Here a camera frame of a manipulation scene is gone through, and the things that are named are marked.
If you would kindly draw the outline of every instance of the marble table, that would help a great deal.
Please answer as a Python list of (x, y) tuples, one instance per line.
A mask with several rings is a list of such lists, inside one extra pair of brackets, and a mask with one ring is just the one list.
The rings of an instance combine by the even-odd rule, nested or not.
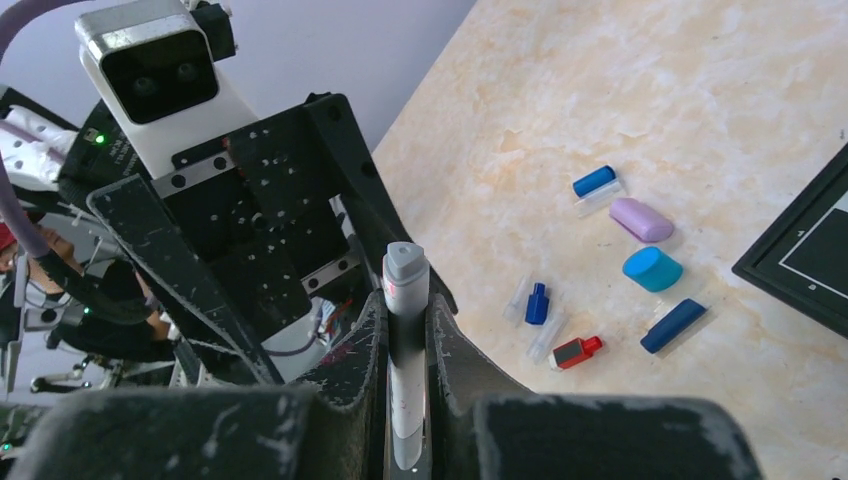
[[(848, 1), (478, 0), (374, 157), (462, 330), (540, 392), (683, 395), (726, 408), (769, 478), (848, 478), (848, 340), (730, 268), (845, 143)], [(713, 317), (663, 356), (659, 299), (621, 266), (638, 245), (571, 183), (609, 164), (673, 219), (673, 256)], [(600, 335), (564, 372), (501, 312), (544, 277)]]

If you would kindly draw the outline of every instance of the wire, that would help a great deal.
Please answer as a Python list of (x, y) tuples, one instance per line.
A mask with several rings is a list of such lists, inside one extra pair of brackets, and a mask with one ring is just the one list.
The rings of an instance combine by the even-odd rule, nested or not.
[[(19, 0), (0, 14), (0, 64), (9, 45), (30, 22), (57, 8), (87, 0)], [(44, 271), (72, 297), (101, 313), (102, 318), (121, 325), (147, 320), (150, 309), (140, 302), (115, 302), (98, 292), (91, 282), (71, 268), (47, 245), (21, 208), (9, 173), (0, 154), (0, 215), (15, 239)]]
[[(345, 310), (348, 309), (348, 307), (350, 307), (350, 305), (352, 303), (353, 303), (353, 299), (348, 299), (345, 303), (341, 304), (336, 309), (336, 311), (333, 312), (327, 318), (327, 324), (329, 325), (331, 322), (335, 321), (342, 313), (344, 313)], [(312, 347), (312, 345), (315, 343), (315, 340), (318, 338), (318, 330), (320, 330), (320, 329), (321, 329), (321, 320), (319, 319), (318, 321), (315, 322), (315, 328), (312, 330), (312, 335), (310, 336), (309, 341), (306, 342), (306, 344), (304, 346), (297, 348), (297, 349), (294, 349), (294, 350), (288, 350), (288, 351), (285, 351), (285, 350), (265, 350), (265, 352), (268, 353), (268, 355), (270, 355), (272, 357), (293, 357), (295, 355), (300, 355), (301, 353), (309, 350), (309, 348)]]

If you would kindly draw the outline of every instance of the red bottle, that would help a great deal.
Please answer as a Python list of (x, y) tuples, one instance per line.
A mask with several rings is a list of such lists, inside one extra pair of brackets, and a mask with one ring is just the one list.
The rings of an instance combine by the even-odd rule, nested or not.
[(551, 354), (551, 366), (561, 369), (571, 368), (580, 362), (592, 358), (592, 355), (603, 346), (604, 342), (597, 336), (587, 340), (575, 338), (554, 349)]

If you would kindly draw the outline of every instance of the cyan cylinder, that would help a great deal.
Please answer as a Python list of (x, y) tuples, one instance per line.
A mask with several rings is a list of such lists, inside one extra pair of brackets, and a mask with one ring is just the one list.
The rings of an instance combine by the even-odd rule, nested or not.
[(645, 290), (661, 292), (680, 280), (683, 266), (657, 247), (647, 247), (624, 262), (622, 272)]

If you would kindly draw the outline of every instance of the white camera housing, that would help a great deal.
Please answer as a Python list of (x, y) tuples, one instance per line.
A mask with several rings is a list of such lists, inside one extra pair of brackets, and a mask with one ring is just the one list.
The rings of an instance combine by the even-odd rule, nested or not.
[[(259, 120), (215, 66), (205, 34), (180, 0), (137, 0), (97, 10), (80, 16), (75, 27), (82, 45), (80, 60), (83, 67), (152, 179), (161, 178), (175, 170), (171, 157), (176, 153)], [(156, 73), (159, 73), (162, 61), (151, 54), (152, 50), (160, 45), (167, 46), (169, 41), (173, 47), (172, 40), (194, 41), (200, 38), (198, 35), (202, 36), (207, 57), (202, 60), (201, 68), (209, 68), (211, 65), (210, 71), (217, 83), (217, 92), (209, 98), (204, 97), (200, 102), (189, 99), (190, 104), (185, 108), (168, 112), (161, 118), (139, 122), (138, 112), (133, 109), (138, 110), (139, 105), (144, 109), (145, 103), (129, 97), (126, 85), (121, 83), (122, 79), (116, 78), (115, 73), (123, 75), (126, 69), (114, 65), (123, 67), (152, 62), (156, 63)], [(183, 50), (165, 48), (161, 51), (161, 57), (178, 57)], [(120, 58), (121, 62), (111, 61), (110, 57)], [(168, 98), (173, 104), (173, 101), (182, 102), (186, 96), (182, 97), (170, 95)]]

